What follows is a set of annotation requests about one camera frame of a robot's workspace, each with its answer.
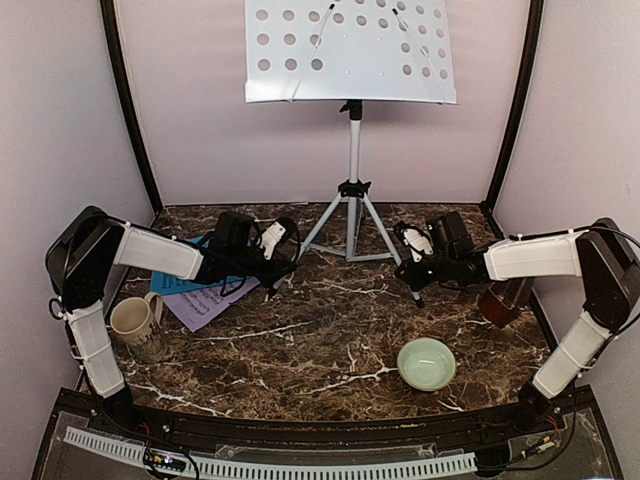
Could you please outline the purple sheet music page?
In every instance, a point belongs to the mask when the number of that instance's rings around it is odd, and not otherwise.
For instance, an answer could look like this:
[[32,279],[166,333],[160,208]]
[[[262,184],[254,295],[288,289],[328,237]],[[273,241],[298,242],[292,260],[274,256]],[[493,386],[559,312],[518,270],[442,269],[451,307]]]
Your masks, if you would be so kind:
[[194,333],[208,325],[259,285],[257,279],[250,278],[226,296],[221,295],[222,287],[211,287],[164,296],[163,301],[175,317]]

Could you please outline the blue sheet music page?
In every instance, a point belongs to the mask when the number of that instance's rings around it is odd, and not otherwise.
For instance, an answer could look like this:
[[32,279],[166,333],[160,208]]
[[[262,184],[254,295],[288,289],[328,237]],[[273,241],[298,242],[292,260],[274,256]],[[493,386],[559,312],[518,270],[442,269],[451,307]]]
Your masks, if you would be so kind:
[[203,290],[209,285],[194,283],[193,281],[180,279],[174,275],[153,271],[150,279],[150,291],[161,296],[170,296]]

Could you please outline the grey folding music stand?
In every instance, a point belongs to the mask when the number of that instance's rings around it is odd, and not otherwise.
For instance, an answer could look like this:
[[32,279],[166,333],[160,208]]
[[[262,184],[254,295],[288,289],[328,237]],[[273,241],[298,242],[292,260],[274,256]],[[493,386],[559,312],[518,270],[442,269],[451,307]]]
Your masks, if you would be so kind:
[[339,101],[350,122],[349,177],[302,243],[307,251],[341,202],[346,248],[356,252],[367,211],[387,250],[374,260],[401,261],[359,178],[361,124],[367,101],[458,102],[443,1],[247,1],[245,99],[249,103]]

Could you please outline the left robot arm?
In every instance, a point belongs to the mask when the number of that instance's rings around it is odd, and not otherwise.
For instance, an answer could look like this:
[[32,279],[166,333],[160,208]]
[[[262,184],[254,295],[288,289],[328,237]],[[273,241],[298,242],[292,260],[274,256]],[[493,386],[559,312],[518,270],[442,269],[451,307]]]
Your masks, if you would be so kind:
[[93,391],[109,399],[127,387],[105,320],[105,293],[116,270],[159,272],[204,286],[255,279],[274,292],[296,269],[301,253],[285,253],[284,245],[299,238],[291,218],[281,216],[261,228],[250,216],[226,211],[211,231],[188,241],[90,205],[46,252],[45,269],[53,288],[49,311],[64,322],[71,350]]

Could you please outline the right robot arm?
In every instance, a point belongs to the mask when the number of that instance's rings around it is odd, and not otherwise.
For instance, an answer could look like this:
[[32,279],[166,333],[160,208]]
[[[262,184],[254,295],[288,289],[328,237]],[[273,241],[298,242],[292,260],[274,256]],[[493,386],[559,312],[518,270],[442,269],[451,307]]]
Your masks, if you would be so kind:
[[396,275],[414,293],[434,283],[466,287],[522,280],[534,285],[573,278],[581,284],[584,303],[577,319],[522,389],[524,401],[511,410],[510,424],[521,434],[545,422],[547,402],[639,320],[639,243],[610,218],[483,245],[473,242],[456,212],[432,218],[423,228],[400,221],[393,230],[410,251]]

